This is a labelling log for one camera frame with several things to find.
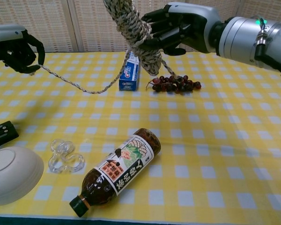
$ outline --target black robotic finger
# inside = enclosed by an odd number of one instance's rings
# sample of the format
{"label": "black robotic finger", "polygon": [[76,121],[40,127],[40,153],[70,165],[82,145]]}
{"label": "black robotic finger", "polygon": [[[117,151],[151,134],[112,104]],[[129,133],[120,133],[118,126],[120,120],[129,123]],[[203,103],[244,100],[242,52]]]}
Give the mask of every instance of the black robotic finger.
{"label": "black robotic finger", "polygon": [[157,33],[154,33],[154,34],[153,34],[153,37],[154,37],[154,38],[158,38],[158,37],[160,37],[161,35],[163,35],[163,34],[169,32],[171,29],[173,29],[173,28],[172,28],[172,27],[169,27],[169,28],[167,28],[167,29],[165,29],[165,30],[162,30],[162,31],[157,32]]}
{"label": "black robotic finger", "polygon": [[22,34],[28,44],[35,46],[37,48],[37,53],[38,53],[37,61],[39,65],[43,65],[45,61],[45,49],[43,43],[37,40],[34,36],[28,34],[27,31],[23,31]]}
{"label": "black robotic finger", "polygon": [[166,5],[164,8],[146,13],[141,19],[143,21],[146,21],[148,23],[153,23],[153,22],[157,22],[160,20],[165,20],[169,17],[169,8],[171,6],[170,5]]}
{"label": "black robotic finger", "polygon": [[12,55],[25,66],[31,65],[37,57],[30,46],[22,39],[16,40],[12,45]]}
{"label": "black robotic finger", "polygon": [[186,50],[184,48],[176,48],[177,45],[170,46],[163,50],[164,54],[170,56],[178,56],[186,54]]}
{"label": "black robotic finger", "polygon": [[173,48],[178,46],[185,39],[185,33],[188,32],[190,27],[189,24],[175,27],[159,37],[147,39],[140,45],[140,48],[144,50],[167,49],[170,53]]}
{"label": "black robotic finger", "polygon": [[14,54],[9,54],[7,51],[0,50],[0,60],[2,60],[5,65],[11,67],[14,71],[23,74],[30,74],[40,69],[40,66],[38,65],[27,67],[21,59],[15,57]]}
{"label": "black robotic finger", "polygon": [[155,37],[152,39],[145,40],[144,43],[142,43],[139,46],[139,48],[143,50],[151,51],[151,50],[159,50],[162,49],[163,47],[161,46],[161,42],[159,38]]}
{"label": "black robotic finger", "polygon": [[173,24],[171,21],[168,20],[154,22],[151,24],[151,28],[152,28],[151,33],[152,34],[159,33],[159,32],[165,33],[166,31],[173,29],[174,26],[175,24]]}

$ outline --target table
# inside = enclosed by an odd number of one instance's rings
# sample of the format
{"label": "table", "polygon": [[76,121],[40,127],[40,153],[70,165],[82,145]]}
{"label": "table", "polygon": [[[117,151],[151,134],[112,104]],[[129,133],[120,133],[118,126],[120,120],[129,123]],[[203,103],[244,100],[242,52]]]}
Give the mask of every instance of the table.
{"label": "table", "polygon": [[[119,72],[124,52],[48,53],[45,65],[89,90]],[[137,129],[153,131],[161,153],[110,204],[84,218],[156,223],[281,224],[280,74],[189,52],[164,59],[179,75],[202,83],[184,95],[154,93],[142,69],[138,91],[118,83],[100,95],[39,70],[19,74],[0,62],[0,123],[20,137],[7,146],[35,151],[45,164],[38,185],[0,206],[0,216],[77,219],[69,202],[84,175]],[[169,76],[164,68],[160,75]],[[86,160],[83,170],[53,174],[54,139],[69,140]]]}

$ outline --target black bottle cap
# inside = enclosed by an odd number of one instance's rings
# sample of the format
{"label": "black bottle cap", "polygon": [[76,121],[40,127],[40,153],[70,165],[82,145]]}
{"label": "black bottle cap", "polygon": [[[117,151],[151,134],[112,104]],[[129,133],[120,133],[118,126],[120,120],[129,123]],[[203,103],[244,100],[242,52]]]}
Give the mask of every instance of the black bottle cap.
{"label": "black bottle cap", "polygon": [[89,209],[84,204],[79,196],[75,197],[71,202],[70,206],[76,212],[77,216],[82,217]]}

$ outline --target bottle label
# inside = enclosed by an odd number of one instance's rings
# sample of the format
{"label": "bottle label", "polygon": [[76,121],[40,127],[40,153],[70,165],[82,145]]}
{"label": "bottle label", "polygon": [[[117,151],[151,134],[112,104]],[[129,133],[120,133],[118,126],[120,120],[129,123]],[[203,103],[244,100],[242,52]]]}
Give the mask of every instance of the bottle label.
{"label": "bottle label", "polygon": [[132,135],[94,168],[119,195],[153,157],[151,146],[140,136]]}

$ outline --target knotted rope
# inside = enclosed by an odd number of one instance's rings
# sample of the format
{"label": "knotted rope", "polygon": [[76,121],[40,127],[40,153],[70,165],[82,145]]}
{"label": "knotted rope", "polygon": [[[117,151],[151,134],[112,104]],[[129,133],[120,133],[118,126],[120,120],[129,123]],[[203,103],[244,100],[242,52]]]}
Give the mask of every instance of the knotted rope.
{"label": "knotted rope", "polygon": [[144,43],[146,39],[151,38],[151,26],[140,19],[140,13],[135,8],[131,0],[103,0],[104,5],[111,15],[112,19],[117,24],[117,31],[121,32],[128,43],[128,51],[125,56],[122,68],[119,74],[114,78],[114,80],[100,91],[89,91],[82,88],[80,85],[68,81],[64,77],[52,72],[45,66],[40,65],[41,68],[48,71],[50,74],[60,78],[61,80],[70,83],[71,85],[77,87],[83,92],[89,94],[101,94],[107,89],[109,89],[122,75],[127,60],[129,59],[130,52],[133,52],[135,56],[139,58],[141,66],[151,75],[156,76],[159,73],[161,64],[168,70],[168,72],[177,77],[174,71],[167,65],[167,63],[162,59],[160,50],[146,51],[140,49],[139,46]]}

